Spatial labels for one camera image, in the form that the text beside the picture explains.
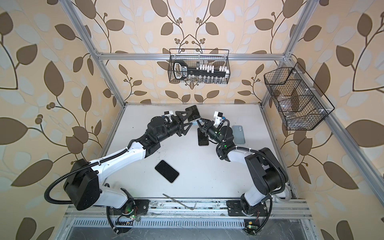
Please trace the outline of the black socket holder tool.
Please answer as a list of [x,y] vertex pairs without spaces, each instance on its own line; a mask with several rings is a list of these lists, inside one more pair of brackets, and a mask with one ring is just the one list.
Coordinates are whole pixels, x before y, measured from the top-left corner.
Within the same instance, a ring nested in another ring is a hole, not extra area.
[[214,65],[195,62],[188,65],[183,60],[176,60],[171,66],[171,73],[178,80],[216,80],[229,79],[231,72],[227,66],[215,67]]

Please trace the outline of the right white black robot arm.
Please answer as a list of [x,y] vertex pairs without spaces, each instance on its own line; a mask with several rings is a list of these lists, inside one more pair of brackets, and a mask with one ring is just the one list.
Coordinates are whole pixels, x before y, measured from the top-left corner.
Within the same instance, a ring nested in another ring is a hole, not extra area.
[[254,150],[237,146],[234,143],[233,130],[229,125],[215,126],[214,121],[198,121],[201,132],[212,139],[220,160],[245,165],[250,173],[253,185],[240,198],[241,211],[251,216],[258,207],[273,195],[283,193],[289,181],[287,172],[269,148]]

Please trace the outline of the metal hex key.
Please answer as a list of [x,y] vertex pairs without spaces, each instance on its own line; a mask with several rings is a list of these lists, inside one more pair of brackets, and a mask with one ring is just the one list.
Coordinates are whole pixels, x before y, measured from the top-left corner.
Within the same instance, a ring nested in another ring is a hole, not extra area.
[[188,209],[188,210],[190,210],[190,211],[194,211],[194,210],[196,209],[197,203],[195,203],[195,205],[194,205],[193,207],[189,207],[189,206],[185,205],[183,202],[178,201],[178,200],[176,200],[175,198],[172,198],[172,197],[170,197],[170,196],[168,196],[168,195],[166,195],[166,194],[163,194],[163,196],[166,197],[166,198],[168,198],[168,199],[170,199],[170,200],[172,200],[173,202],[175,202],[175,203],[181,205],[182,207],[184,207],[184,208],[186,208],[186,209]]

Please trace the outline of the black phone tilted front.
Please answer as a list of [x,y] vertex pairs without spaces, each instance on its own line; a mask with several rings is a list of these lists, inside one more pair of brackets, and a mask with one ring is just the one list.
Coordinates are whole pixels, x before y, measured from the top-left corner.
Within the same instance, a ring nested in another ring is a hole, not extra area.
[[169,183],[174,183],[179,177],[180,173],[169,165],[166,161],[161,160],[156,166],[155,170],[162,175]]

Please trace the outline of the pale blue phone case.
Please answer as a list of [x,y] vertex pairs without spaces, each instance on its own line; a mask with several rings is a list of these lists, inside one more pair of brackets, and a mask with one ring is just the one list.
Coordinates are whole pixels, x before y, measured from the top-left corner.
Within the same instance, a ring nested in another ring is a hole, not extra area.
[[244,129],[242,126],[232,126],[234,143],[236,145],[244,145],[246,143]]

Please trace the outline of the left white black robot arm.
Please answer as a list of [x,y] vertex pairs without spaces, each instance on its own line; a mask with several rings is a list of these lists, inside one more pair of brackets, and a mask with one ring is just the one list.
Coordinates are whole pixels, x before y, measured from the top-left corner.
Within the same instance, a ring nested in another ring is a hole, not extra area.
[[129,192],[124,188],[104,186],[106,178],[134,162],[151,156],[167,138],[186,135],[193,122],[199,118],[199,111],[192,108],[176,111],[174,115],[152,118],[145,133],[138,139],[132,139],[126,148],[90,162],[84,159],[76,161],[69,173],[47,187],[45,200],[54,205],[73,204],[78,211],[92,206],[121,210],[132,207],[134,198]]

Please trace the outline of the black phone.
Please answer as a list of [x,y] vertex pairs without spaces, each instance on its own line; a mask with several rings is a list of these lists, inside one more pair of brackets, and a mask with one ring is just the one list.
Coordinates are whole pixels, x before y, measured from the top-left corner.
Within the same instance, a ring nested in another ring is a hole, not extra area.
[[185,111],[190,113],[190,115],[188,116],[189,123],[192,123],[201,118],[201,115],[196,105],[186,108]]
[[162,175],[169,183],[174,183],[179,177],[180,173],[169,165],[166,161],[161,160],[156,166],[155,170]]
[[205,136],[205,134],[201,131],[200,128],[198,128],[198,145],[200,147],[202,146],[208,146],[209,145],[209,140],[208,140],[208,137]]

